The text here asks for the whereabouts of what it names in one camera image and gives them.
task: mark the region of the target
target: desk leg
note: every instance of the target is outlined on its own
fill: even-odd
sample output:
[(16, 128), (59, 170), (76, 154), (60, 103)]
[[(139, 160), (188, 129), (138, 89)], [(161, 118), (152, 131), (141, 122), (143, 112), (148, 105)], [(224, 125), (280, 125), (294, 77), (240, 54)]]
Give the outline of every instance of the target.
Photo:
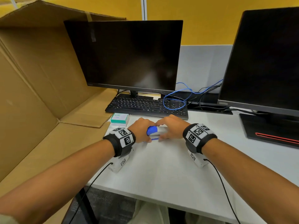
[[(78, 203), (80, 203), (82, 201), (82, 197), (84, 196), (84, 194), (85, 194), (84, 188), (82, 188), (80, 190), (80, 192), (77, 193), (76, 200)], [(90, 202), (89, 202), (87, 196), (85, 196), (83, 198), (80, 208), (81, 208), (84, 218), (88, 224), (98, 224), (99, 223), (95, 217), (92, 207), (90, 206)]]

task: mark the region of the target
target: left hand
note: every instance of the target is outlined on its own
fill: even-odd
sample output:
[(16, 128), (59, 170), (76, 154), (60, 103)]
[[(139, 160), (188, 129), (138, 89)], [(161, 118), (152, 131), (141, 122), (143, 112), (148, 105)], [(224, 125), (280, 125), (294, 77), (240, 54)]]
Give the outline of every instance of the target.
[(139, 118), (135, 123), (128, 127), (136, 137), (136, 143), (152, 142), (151, 138), (147, 135), (147, 129), (154, 126), (155, 123), (149, 119)]

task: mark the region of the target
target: monitor screen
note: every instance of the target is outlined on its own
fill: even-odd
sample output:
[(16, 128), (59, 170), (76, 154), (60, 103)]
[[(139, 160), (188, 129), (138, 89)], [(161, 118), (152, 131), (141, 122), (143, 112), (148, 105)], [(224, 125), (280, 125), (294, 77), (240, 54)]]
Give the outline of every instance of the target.
[(219, 100), (299, 110), (298, 89), (299, 7), (245, 11)]
[(65, 27), (88, 85), (175, 90), (183, 21), (66, 21)]

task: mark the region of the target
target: hand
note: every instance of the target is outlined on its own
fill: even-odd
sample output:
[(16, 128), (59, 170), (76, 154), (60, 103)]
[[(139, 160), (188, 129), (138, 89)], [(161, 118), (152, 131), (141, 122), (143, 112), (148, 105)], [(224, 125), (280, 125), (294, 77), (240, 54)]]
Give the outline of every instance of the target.
[(136, 137), (136, 143), (152, 142), (151, 138), (147, 135), (147, 129), (154, 126), (155, 123), (149, 119), (139, 118), (135, 123), (128, 127)]
[(183, 138), (183, 131), (186, 129), (187, 126), (190, 125), (190, 123), (182, 120), (179, 117), (170, 115), (156, 122), (157, 127), (160, 125), (166, 125), (168, 127), (168, 132), (165, 134), (161, 134), (159, 137), (159, 141), (166, 138)]

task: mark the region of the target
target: tan sleeve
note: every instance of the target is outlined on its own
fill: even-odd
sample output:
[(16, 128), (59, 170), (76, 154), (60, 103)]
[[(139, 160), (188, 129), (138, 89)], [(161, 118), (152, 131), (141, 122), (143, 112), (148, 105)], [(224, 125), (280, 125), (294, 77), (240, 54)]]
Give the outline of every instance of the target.
[(13, 217), (0, 215), (0, 224), (18, 224), (18, 222)]

